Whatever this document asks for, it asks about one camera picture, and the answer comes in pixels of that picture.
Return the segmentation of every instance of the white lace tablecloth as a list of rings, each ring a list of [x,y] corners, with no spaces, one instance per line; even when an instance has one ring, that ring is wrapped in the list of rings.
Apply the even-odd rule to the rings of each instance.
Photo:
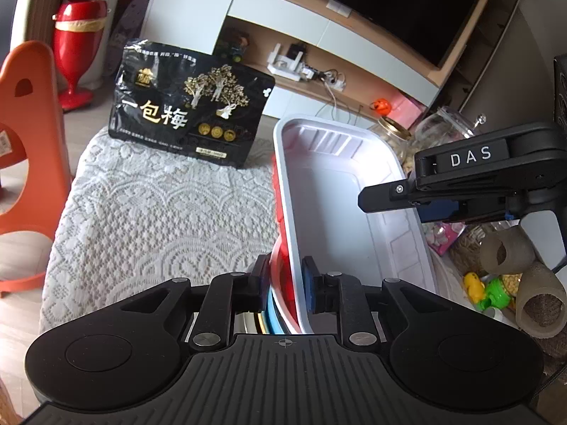
[[[79,161],[47,266],[40,330],[173,277],[208,284],[244,270],[277,238],[272,143],[244,169],[114,140],[101,130]]]

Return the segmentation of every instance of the black snack bag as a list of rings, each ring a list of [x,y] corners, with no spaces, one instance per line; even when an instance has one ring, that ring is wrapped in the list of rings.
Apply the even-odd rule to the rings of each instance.
[[[130,40],[108,133],[148,147],[241,167],[274,79],[208,54]]]

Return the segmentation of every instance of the gold band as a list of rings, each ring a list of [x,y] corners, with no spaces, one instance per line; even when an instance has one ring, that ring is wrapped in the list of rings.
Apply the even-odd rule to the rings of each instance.
[[[62,32],[98,32],[104,29],[106,17],[100,19],[84,19],[82,21],[57,21],[55,28]]]

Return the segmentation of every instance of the red goblet-shaped bin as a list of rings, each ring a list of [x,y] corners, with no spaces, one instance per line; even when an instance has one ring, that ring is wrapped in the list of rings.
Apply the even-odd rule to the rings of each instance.
[[[79,89],[79,79],[89,69],[103,36],[106,22],[106,1],[64,3],[53,19],[53,53],[55,64],[69,87],[59,94],[64,111],[84,106],[92,100],[92,92]]]

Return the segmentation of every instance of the chair backrest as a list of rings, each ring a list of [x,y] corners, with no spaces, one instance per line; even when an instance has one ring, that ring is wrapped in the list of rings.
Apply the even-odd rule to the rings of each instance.
[[[71,175],[53,54],[39,41],[12,50],[2,66],[2,130],[12,151],[0,157],[0,168],[27,157],[29,169],[20,197],[0,215],[0,234],[33,231],[54,239]]]

